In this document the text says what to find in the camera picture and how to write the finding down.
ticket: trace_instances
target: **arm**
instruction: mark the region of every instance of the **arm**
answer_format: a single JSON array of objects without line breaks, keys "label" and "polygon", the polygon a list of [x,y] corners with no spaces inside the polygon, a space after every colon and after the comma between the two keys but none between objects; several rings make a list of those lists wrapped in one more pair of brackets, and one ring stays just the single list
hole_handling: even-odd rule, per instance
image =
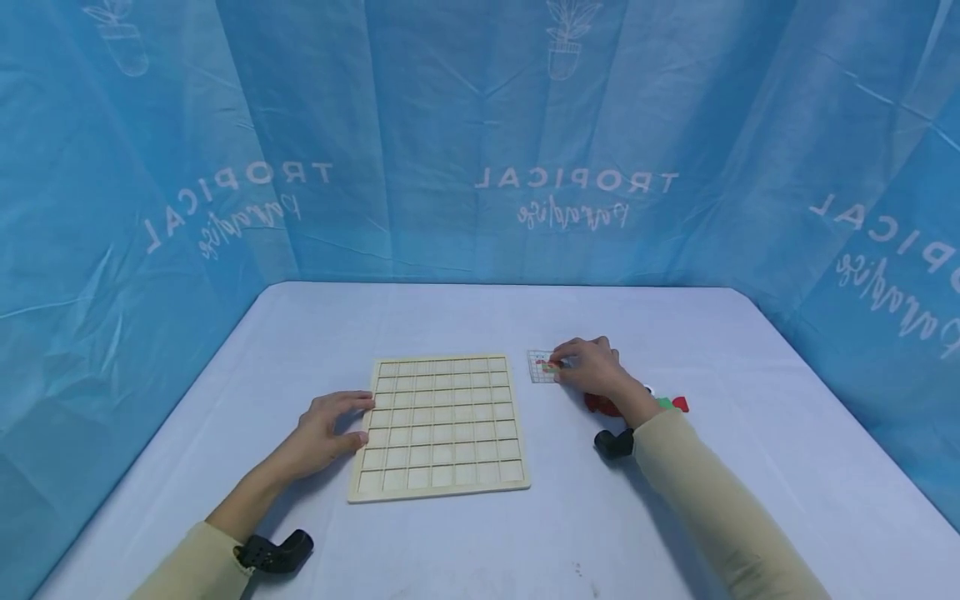
[{"label": "arm", "polygon": [[336,419],[369,410],[367,392],[340,392],[314,398],[297,428],[233,488],[223,502],[195,525],[179,546],[131,596],[131,600],[234,600],[243,594],[253,569],[233,549],[246,543],[274,500],[297,479],[313,474],[367,442],[366,432],[338,436]]},{"label": "arm", "polygon": [[777,523],[697,437],[619,365],[606,338],[573,340],[551,360],[578,356],[561,380],[608,397],[634,428],[634,457],[680,517],[734,600],[829,598]]}]

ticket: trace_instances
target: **black clip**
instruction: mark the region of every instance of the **black clip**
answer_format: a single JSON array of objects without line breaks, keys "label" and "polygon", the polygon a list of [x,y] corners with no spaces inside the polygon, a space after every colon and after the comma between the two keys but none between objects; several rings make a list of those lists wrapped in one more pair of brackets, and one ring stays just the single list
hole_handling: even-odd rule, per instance
[{"label": "black clip", "polygon": [[634,453],[634,430],[627,428],[618,436],[604,429],[593,438],[593,445],[608,461]]},{"label": "black clip", "polygon": [[280,546],[260,536],[251,536],[244,546],[233,549],[237,562],[265,573],[293,573],[313,551],[313,540],[302,529],[290,534]]}]

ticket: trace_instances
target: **hand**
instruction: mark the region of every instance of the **hand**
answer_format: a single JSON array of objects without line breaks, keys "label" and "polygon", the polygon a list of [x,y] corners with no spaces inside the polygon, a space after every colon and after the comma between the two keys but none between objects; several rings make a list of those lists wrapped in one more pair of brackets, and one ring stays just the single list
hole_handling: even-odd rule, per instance
[{"label": "hand", "polygon": [[293,481],[326,468],[341,454],[359,450],[367,443],[366,431],[338,436],[333,425],[341,415],[371,408],[370,392],[336,392],[313,398],[297,428],[264,461],[265,466]]},{"label": "hand", "polygon": [[620,366],[620,352],[610,348],[605,336],[591,341],[573,338],[560,344],[550,355],[550,362],[559,363],[574,358],[575,367],[564,367],[557,373],[557,381],[581,392],[612,399],[636,380]]},{"label": "hand", "polygon": [[636,429],[663,409],[639,381],[620,366],[620,352],[610,347],[604,336],[586,341],[574,338],[560,344],[550,355],[550,362],[559,363],[576,357],[574,367],[563,367],[557,381],[581,392],[605,396],[613,402],[624,420]]}]

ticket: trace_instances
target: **left hand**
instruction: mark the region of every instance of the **left hand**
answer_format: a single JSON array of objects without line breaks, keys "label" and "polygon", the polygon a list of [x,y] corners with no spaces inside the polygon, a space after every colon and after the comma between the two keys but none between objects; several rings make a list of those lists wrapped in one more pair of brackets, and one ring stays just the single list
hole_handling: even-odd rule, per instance
[{"label": "left hand", "polygon": [[323,470],[338,456],[359,450],[367,443],[366,431],[336,435],[333,426],[341,415],[373,408],[370,392],[336,392],[313,398],[310,408],[287,439],[264,461],[287,481]]}]

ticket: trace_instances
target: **red object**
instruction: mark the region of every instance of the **red object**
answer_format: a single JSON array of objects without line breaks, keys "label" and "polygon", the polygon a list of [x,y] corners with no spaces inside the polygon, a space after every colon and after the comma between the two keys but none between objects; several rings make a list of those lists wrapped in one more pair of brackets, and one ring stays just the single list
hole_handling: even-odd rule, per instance
[{"label": "red object", "polygon": [[616,410],[616,405],[606,396],[584,394],[584,404],[591,413],[600,413],[608,417],[623,417],[620,411]]}]

